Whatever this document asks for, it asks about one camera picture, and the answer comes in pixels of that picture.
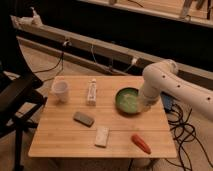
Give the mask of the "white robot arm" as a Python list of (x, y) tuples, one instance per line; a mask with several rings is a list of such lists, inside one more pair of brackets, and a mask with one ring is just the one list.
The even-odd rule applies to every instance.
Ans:
[(173, 60), (162, 60), (146, 66), (144, 83), (138, 91), (138, 109), (154, 105), (161, 92), (190, 105), (213, 122), (213, 91), (187, 82), (177, 76), (178, 65)]

